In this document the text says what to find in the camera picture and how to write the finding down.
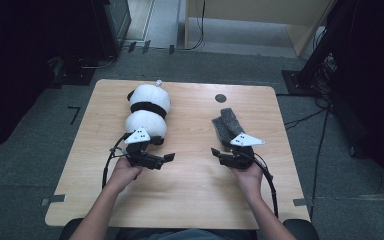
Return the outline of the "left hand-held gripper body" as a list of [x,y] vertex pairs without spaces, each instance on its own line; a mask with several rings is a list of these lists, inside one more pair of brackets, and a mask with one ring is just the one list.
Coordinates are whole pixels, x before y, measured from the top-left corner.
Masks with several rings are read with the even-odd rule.
[[164,139],[161,136],[151,137],[145,128],[138,128],[125,140],[126,154],[129,163],[133,166],[141,166],[151,170],[160,170],[164,164],[164,158],[147,152],[149,144],[162,145]]

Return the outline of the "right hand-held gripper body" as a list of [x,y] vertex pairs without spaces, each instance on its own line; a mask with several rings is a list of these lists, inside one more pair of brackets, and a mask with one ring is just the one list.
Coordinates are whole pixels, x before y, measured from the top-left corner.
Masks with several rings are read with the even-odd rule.
[[229,144],[230,154],[218,152],[219,163],[230,168],[246,170],[255,161],[253,147],[264,145],[265,141],[241,132]]

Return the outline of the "panda plush toy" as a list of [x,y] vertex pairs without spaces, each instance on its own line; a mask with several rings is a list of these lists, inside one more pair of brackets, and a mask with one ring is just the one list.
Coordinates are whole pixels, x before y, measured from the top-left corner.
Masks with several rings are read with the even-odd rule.
[[151,137],[165,137],[167,124],[165,117],[171,109],[171,100],[162,88],[162,81],[154,84],[142,84],[127,96],[131,114],[125,122],[126,132],[130,135],[138,128],[145,128]]

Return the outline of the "grey fuzzy scarf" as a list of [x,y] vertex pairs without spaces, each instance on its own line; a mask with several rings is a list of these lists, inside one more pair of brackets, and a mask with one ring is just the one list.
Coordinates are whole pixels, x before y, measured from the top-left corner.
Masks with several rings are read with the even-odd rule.
[[238,149],[238,146],[230,143],[239,134],[244,133],[236,115],[231,108],[220,110],[220,116],[212,119],[216,135],[225,148]]

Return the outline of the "person's right hand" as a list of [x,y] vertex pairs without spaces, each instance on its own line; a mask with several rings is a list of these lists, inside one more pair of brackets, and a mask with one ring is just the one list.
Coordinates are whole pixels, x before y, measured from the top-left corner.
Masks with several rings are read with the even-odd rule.
[[261,195],[262,170],[253,163],[245,170],[231,168],[237,179],[238,185],[246,197]]

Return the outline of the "person's left hand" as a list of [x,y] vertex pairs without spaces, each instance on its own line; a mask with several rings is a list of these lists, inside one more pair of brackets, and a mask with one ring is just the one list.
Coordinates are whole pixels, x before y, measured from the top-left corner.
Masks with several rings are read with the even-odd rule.
[[125,157],[120,157],[106,187],[120,193],[142,173],[142,170],[142,167],[132,166]]

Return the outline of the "black floor tape corner mark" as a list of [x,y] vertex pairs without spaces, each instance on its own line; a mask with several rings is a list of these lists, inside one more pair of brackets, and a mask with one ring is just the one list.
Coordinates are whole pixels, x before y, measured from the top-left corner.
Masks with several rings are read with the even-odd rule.
[[78,114],[81,110],[81,107],[80,106],[68,106],[67,108],[75,111],[75,113],[74,113],[74,115],[70,121],[70,125],[73,125],[75,123],[77,117],[78,117]]

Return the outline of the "person's dark clothing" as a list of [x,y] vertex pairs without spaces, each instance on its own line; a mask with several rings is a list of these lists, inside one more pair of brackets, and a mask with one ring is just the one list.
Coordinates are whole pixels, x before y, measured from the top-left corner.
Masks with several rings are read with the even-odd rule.
[[122,228],[116,240],[258,240],[255,230]]

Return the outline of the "black flat floor base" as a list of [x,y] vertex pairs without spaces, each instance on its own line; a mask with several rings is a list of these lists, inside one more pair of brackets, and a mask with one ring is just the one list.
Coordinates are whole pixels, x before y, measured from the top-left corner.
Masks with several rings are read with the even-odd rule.
[[94,73],[94,68],[83,66],[76,58],[61,59],[57,65],[56,76],[51,87],[61,88],[63,85],[88,86]]

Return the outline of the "black stand with base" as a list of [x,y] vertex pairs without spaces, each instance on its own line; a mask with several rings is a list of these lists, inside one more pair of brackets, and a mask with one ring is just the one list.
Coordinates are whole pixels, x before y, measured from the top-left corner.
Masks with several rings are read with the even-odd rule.
[[317,89],[316,73],[322,68],[322,63],[330,53],[334,39],[339,30],[345,26],[345,18],[352,12],[359,0],[339,0],[327,16],[327,30],[320,42],[300,71],[283,70],[282,76],[288,94],[292,96],[317,96],[321,91]]

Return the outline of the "grey floor tape strip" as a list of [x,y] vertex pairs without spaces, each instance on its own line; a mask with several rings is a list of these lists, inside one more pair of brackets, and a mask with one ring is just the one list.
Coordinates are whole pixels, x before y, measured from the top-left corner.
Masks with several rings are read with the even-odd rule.
[[41,200],[41,206],[49,206],[51,203],[64,202],[66,198],[65,194],[52,195]]

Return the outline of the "dark curtain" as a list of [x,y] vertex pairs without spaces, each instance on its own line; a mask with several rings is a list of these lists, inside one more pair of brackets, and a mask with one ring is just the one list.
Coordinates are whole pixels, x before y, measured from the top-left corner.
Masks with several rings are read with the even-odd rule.
[[337,64],[330,87],[356,116],[365,134],[360,147],[384,168],[384,0],[349,3],[334,33],[331,53]]
[[0,0],[0,145],[51,84],[56,50],[48,1]]

